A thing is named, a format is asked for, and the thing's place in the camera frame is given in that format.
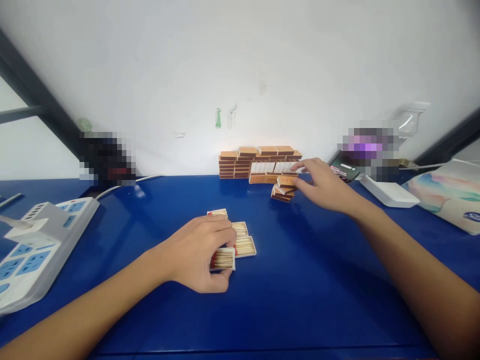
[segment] black metal frame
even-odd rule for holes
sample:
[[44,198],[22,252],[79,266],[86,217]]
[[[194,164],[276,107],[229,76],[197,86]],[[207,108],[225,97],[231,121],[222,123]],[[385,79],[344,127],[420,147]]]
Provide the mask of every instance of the black metal frame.
[[446,163],[477,139],[480,139],[480,108],[437,141],[415,162],[420,166]]
[[27,108],[0,112],[0,124],[38,116],[60,141],[80,159],[80,129],[1,29],[0,76],[28,105]]

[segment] smartphone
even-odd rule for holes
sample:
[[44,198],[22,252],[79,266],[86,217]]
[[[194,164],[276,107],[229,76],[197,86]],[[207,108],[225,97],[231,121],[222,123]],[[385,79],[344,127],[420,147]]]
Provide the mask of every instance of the smartphone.
[[351,183],[360,174],[357,170],[357,166],[352,159],[347,156],[343,151],[340,151],[338,155],[333,159],[330,164],[330,168],[333,172],[344,182]]

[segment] power strip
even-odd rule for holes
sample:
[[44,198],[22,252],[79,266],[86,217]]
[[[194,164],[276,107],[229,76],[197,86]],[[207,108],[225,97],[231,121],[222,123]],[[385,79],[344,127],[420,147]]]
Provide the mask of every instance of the power strip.
[[93,197],[37,204],[22,218],[31,228],[5,235],[19,244],[0,262],[0,316],[47,294],[99,205]]

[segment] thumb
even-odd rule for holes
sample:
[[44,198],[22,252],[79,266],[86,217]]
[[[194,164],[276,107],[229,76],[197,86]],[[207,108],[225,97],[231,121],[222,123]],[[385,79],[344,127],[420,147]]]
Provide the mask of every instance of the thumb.
[[208,293],[224,293],[229,288],[229,278],[232,275],[232,269],[222,270],[217,274],[210,274],[210,284],[208,284]]
[[315,188],[312,185],[309,185],[301,178],[297,177],[293,180],[293,184],[301,190],[302,193],[306,195],[307,198],[313,196]]

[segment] tissue box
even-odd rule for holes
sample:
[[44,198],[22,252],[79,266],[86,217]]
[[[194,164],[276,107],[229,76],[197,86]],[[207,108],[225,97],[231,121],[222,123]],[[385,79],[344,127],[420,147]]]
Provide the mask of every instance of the tissue box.
[[480,234],[479,165],[453,159],[403,187],[420,199],[418,206],[471,235]]

